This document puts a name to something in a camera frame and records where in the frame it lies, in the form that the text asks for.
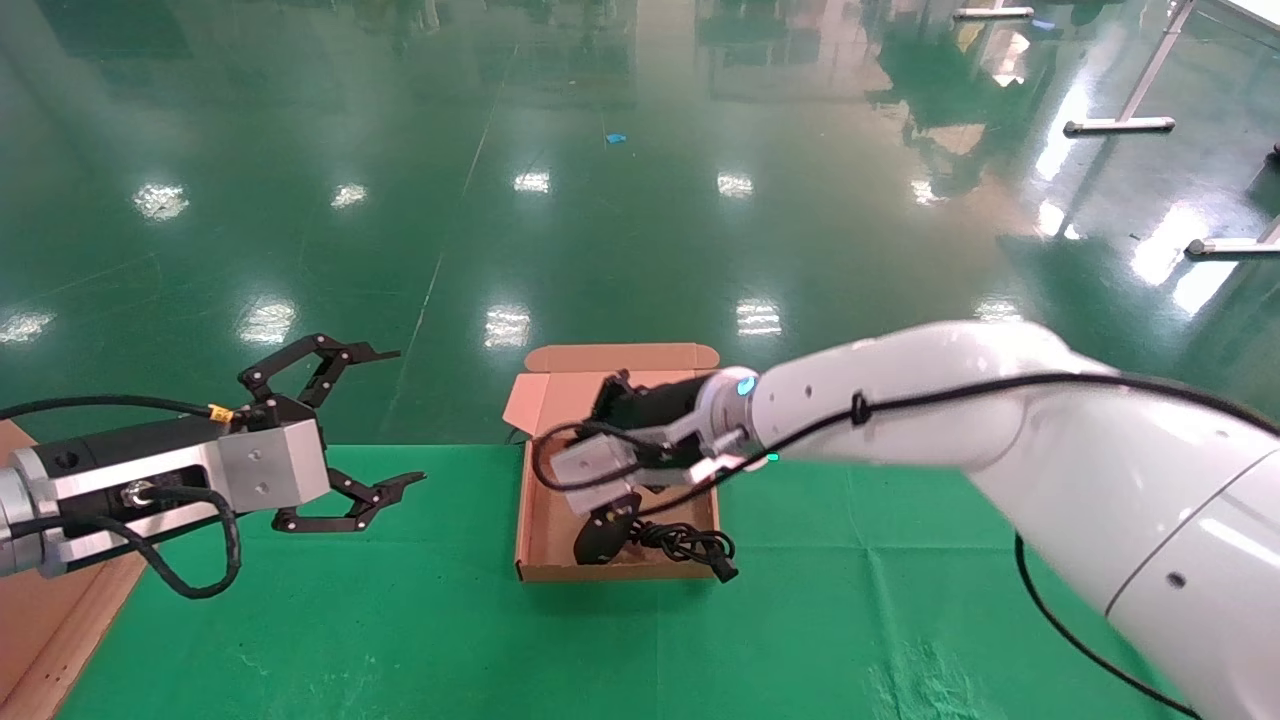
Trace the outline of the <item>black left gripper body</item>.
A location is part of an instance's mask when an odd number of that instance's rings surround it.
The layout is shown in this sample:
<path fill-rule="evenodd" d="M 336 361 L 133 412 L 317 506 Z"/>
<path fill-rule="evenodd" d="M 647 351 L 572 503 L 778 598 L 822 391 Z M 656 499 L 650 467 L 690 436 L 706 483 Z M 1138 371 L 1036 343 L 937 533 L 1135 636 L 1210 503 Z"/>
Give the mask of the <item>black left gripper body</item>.
<path fill-rule="evenodd" d="M 220 520 L 214 505 L 183 497 L 152 497 L 156 488 L 192 487 L 228 492 L 219 439 L 224 427 L 200 418 L 152 421 L 59 441 L 55 502 L 63 524 L 58 546 L 124 546 L 125 539 L 92 524 L 108 518 L 152 543 Z"/>

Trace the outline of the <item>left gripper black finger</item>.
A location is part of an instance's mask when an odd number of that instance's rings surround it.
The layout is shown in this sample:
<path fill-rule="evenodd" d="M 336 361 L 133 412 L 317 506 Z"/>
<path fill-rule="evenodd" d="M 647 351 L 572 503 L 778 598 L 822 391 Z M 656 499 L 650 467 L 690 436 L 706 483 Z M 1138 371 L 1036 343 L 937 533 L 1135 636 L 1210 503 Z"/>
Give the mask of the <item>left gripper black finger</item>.
<path fill-rule="evenodd" d="M 355 366 L 401 357 L 399 351 L 379 351 L 367 342 L 342 342 L 329 334 L 307 334 L 269 354 L 238 375 L 253 406 L 320 407 L 343 374 Z"/>
<path fill-rule="evenodd" d="M 330 489 L 352 501 L 349 510 L 340 516 L 301 516 L 297 507 L 279 509 L 271 520 L 274 530 L 287 534 L 364 532 L 383 509 L 399 503 L 410 486 L 428 477 L 424 471 L 410 471 L 366 486 L 334 468 L 328 468 L 326 474 Z"/>

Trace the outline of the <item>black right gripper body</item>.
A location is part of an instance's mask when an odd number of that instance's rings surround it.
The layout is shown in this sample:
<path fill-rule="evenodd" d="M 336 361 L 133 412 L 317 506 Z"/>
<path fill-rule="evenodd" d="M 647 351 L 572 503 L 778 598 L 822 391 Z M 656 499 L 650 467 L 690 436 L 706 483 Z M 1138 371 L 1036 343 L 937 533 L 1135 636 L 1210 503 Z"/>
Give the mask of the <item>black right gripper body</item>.
<path fill-rule="evenodd" d="M 635 386 L 628 370 L 620 370 L 602 383 L 590 413 L 590 424 L 608 425 L 617 430 L 667 427 L 695 411 L 701 387 L 710 375 L 658 386 Z M 667 460 L 652 460 L 653 468 L 689 469 L 704 459 L 696 432 L 671 441 L 675 450 Z"/>

